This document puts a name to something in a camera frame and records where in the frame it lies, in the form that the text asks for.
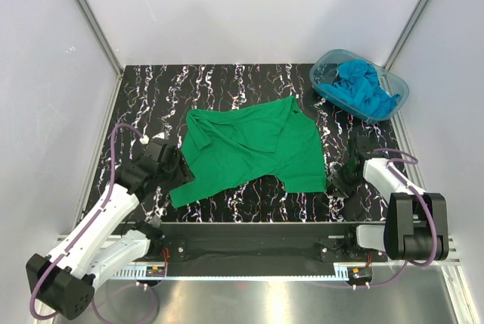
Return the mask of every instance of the blue laundry basket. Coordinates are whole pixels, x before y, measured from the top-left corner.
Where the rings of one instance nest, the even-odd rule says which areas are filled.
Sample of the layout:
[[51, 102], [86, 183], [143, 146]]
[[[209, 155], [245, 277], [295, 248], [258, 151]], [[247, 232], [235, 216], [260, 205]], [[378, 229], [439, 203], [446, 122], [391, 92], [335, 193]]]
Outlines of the blue laundry basket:
[[[360, 110], [348, 105], [347, 103], [341, 101], [329, 91], [320, 87], [320, 84], [333, 84], [337, 78], [338, 67], [342, 63], [347, 61], [363, 60], [371, 64], [375, 70], [378, 72], [378, 79], [380, 80], [380, 86], [389, 95], [399, 94], [400, 97], [397, 99], [395, 108], [390, 112], [389, 115], [385, 117], [373, 117], [361, 112]], [[368, 123], [379, 123], [380, 121], [389, 120], [394, 114], [402, 107], [408, 97], [408, 86], [405, 81], [396, 76], [395, 74], [389, 72], [382, 67], [378, 67], [376, 64], [365, 60], [364, 58], [356, 55], [350, 51], [344, 49], [335, 49], [326, 53], [322, 58], [320, 58], [315, 65], [312, 66], [309, 72], [309, 78], [311, 78], [312, 86], [315, 91], [326, 98], [329, 102], [335, 104], [342, 110], [345, 110], [349, 114], [359, 118]]]

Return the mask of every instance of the white wall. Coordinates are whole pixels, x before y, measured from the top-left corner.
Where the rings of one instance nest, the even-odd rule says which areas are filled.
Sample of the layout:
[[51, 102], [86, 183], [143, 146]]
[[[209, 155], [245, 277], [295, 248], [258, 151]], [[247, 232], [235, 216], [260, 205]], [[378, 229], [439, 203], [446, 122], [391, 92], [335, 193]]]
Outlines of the white wall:
[[73, 224], [115, 76], [74, 0], [0, 10], [0, 312], [25, 323], [25, 264]]
[[406, 80], [402, 108], [425, 185], [448, 202], [450, 233], [484, 319], [484, 7], [432, 0], [392, 71]]
[[311, 63], [347, 48], [382, 64], [417, 0], [89, 0], [124, 64]]

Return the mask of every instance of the green cloth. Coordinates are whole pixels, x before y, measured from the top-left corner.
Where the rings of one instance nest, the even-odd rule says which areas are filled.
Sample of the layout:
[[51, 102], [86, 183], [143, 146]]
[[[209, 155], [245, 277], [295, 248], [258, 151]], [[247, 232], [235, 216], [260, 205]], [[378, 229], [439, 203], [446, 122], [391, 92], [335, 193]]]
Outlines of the green cloth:
[[195, 180], [170, 192], [175, 207], [263, 175], [288, 193], [325, 192], [318, 128], [293, 96], [229, 112], [191, 110], [181, 150]]

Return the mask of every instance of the blue cloth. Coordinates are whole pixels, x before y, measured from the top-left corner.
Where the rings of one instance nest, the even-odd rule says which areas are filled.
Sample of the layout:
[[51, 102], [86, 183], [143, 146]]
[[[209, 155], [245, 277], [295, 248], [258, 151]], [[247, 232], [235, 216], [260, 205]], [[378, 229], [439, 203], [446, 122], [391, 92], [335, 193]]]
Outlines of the blue cloth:
[[380, 87], [378, 73], [366, 61], [348, 61], [338, 67], [341, 80], [319, 86], [370, 117], [386, 117], [400, 95], [390, 97]]

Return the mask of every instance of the marble pattern tabletop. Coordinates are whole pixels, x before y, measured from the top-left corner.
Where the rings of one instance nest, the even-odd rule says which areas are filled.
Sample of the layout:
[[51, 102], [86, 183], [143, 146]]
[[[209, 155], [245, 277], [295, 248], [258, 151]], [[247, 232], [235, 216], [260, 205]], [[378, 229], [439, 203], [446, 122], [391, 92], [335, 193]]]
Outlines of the marble pattern tabletop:
[[[311, 64], [127, 66], [109, 132], [116, 123], [130, 123], [150, 137], [164, 132], [171, 143], [181, 146], [187, 132], [185, 118], [192, 108], [229, 111], [295, 95], [304, 114], [318, 126], [328, 175], [347, 159], [352, 136], [373, 136], [381, 147], [398, 147], [391, 122], [361, 122], [317, 95], [309, 79], [310, 68]], [[116, 164], [140, 150], [133, 134], [119, 133]], [[83, 214], [104, 190], [109, 164], [106, 140]], [[134, 222], [154, 214], [166, 222], [384, 220], [386, 202], [369, 184], [343, 199], [326, 193], [287, 194], [274, 176], [263, 176], [179, 209], [172, 206], [169, 195], [158, 191], [127, 219]]]

